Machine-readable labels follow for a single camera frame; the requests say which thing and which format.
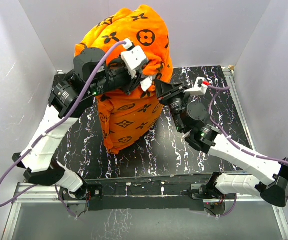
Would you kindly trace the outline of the white pillow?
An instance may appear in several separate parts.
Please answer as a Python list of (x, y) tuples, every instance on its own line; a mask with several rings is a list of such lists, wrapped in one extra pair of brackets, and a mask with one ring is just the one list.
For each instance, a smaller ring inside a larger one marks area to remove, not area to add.
[(147, 76), (144, 80), (142, 80), (140, 82), (141, 89), (144, 92), (146, 92), (152, 86), (153, 78), (154, 77), (152, 75), (150, 75), (150, 76)]

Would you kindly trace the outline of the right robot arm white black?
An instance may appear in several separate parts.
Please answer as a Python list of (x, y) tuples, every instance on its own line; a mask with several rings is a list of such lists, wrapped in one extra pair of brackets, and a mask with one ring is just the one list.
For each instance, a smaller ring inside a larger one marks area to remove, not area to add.
[(275, 161), (232, 140), (211, 119), (211, 109), (190, 101), (190, 96), (203, 96), (208, 89), (218, 92), (229, 87), (212, 86), (198, 77), (192, 88), (183, 83), (166, 83), (155, 79), (155, 90), (160, 104), (169, 107), (176, 130), (186, 134), (185, 141), (196, 151), (221, 158), (245, 172), (241, 175), (215, 172), (206, 185), (193, 190), (195, 196), (214, 199), (227, 194), (261, 197), (276, 207), (288, 202), (288, 158)]

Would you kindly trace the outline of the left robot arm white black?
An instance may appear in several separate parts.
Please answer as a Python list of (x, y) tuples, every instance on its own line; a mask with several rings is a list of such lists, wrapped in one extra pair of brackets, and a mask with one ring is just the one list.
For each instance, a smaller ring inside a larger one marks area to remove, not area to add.
[(66, 133), (94, 104), (94, 98), (122, 90), (130, 94), (140, 84), (142, 69), (149, 62), (140, 46), (129, 46), (107, 63), (113, 53), (90, 47), (73, 59), (71, 70), (51, 91), (44, 117), (25, 150), (14, 153), (12, 160), (25, 170), (28, 183), (41, 186), (57, 185), (75, 199), (87, 195), (87, 184), (76, 172), (54, 158)]

